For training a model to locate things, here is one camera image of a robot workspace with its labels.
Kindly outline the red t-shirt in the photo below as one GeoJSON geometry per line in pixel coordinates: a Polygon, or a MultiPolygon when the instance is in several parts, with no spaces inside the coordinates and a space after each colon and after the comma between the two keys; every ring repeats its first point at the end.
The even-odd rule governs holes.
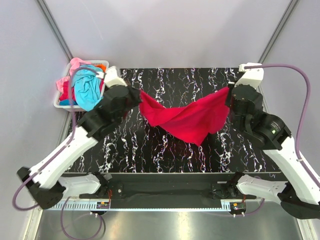
{"type": "Polygon", "coordinates": [[[220,131],[229,115],[224,87],[184,107],[166,108],[144,91],[140,92],[141,115],[152,127],[160,127],[177,139],[200,146],[208,134],[220,131]]]}

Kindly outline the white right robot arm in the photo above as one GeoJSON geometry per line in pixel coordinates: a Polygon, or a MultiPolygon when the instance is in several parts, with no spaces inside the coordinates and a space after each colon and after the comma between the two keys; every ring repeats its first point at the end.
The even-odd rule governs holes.
{"type": "Polygon", "coordinates": [[[263,95],[250,85],[228,85],[225,101],[231,126],[266,154],[286,181],[269,181],[236,172],[227,184],[228,195],[252,195],[279,204],[288,214],[310,220],[320,217],[320,177],[295,148],[296,141],[281,118],[264,112],[263,95]]]}

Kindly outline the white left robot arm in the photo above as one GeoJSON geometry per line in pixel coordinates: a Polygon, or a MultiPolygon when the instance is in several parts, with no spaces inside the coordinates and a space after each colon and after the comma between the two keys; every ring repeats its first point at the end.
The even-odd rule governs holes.
{"type": "Polygon", "coordinates": [[[46,210],[68,197],[98,199],[108,196],[109,181],[102,174],[91,172],[64,177],[63,173],[123,123],[127,113],[141,103],[140,93],[131,86],[112,86],[50,155],[31,168],[21,167],[17,171],[37,206],[46,210]]]}

